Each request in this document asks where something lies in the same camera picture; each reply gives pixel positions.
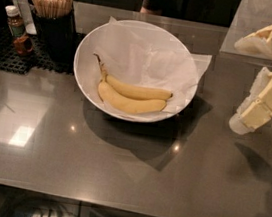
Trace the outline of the white flat card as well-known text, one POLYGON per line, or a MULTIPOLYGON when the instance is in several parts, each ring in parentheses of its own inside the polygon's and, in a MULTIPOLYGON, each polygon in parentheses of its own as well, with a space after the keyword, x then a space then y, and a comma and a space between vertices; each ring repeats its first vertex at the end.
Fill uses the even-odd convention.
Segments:
POLYGON ((31 8, 28 0, 13 0, 14 6, 19 8, 19 12, 25 23, 25 28, 28 34, 35 35, 37 33, 33 16, 31 14, 31 8))

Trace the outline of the black chopstick holder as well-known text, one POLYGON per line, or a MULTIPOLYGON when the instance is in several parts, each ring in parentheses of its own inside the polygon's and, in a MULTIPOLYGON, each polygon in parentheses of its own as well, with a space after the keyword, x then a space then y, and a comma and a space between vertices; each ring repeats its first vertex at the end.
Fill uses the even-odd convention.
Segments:
POLYGON ((49 57, 54 62, 71 64, 76 50, 76 25, 74 10, 60 18, 43 18, 33 13, 37 35, 47 45, 49 57))

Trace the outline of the bundle of wooden chopsticks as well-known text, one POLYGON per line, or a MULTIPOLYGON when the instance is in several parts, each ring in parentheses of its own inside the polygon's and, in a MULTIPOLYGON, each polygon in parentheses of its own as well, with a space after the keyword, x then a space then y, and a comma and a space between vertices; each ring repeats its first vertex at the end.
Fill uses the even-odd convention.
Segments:
POLYGON ((42 18, 58 19, 70 13, 73 0, 31 0, 36 14, 42 18))

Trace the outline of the black grid mat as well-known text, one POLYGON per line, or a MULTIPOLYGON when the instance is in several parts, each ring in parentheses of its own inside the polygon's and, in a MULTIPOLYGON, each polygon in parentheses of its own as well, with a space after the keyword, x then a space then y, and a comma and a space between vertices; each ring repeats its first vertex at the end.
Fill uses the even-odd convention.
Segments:
POLYGON ((32 36, 31 41, 34 53, 26 57, 19 56, 13 48, 10 29, 4 27, 0 31, 0 70, 24 75, 32 68, 38 68, 59 74, 73 74, 73 62, 67 64, 53 61, 43 39, 32 36))

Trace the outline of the yellow banana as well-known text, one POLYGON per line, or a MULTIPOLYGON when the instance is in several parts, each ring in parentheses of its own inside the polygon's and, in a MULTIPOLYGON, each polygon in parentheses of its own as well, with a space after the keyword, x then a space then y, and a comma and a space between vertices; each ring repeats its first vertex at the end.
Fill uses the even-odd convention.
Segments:
POLYGON ((102 79, 108 83, 116 92, 122 94, 124 97, 128 97, 129 99, 137 99, 137 100, 169 100, 172 97, 171 91, 167 91, 166 89, 145 87, 138 85, 131 85, 124 83, 118 80, 116 77, 113 77, 109 74, 106 69, 106 65, 101 60, 101 57, 95 53, 95 56, 98 60, 99 69, 101 71, 102 79))
POLYGON ((104 103, 108 103, 110 106, 114 107, 121 112, 128 114, 140 114, 140 113, 151 113, 162 111, 167 103, 165 100, 158 99, 147 99, 147 100, 137 100, 125 97, 122 94, 116 92, 108 83, 99 82, 98 85, 99 97, 104 103))

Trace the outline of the clear acrylic stand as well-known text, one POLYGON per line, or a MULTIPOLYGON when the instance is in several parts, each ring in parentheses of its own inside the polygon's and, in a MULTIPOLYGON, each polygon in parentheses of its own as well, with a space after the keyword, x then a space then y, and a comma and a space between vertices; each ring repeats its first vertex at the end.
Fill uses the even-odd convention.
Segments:
POLYGON ((272 0, 241 0, 220 52, 238 55, 235 42, 241 37, 272 25, 272 0))

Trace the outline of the small red-brown condiment jar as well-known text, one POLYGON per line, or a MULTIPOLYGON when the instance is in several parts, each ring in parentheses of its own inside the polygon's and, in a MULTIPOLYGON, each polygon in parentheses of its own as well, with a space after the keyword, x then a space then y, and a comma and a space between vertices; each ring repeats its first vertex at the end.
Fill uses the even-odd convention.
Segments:
POLYGON ((29 36, 23 35, 13 40, 13 45, 19 56, 30 55, 33 51, 33 45, 29 36))

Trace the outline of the sauce bottle white cap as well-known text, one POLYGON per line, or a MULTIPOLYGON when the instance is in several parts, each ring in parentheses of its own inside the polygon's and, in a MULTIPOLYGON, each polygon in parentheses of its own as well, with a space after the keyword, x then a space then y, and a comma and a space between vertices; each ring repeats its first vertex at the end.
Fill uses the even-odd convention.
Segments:
POLYGON ((26 29, 24 27, 23 18, 20 16, 19 9, 14 5, 9 5, 5 7, 5 11, 8 16, 8 26, 12 36, 21 38, 26 33, 26 29))

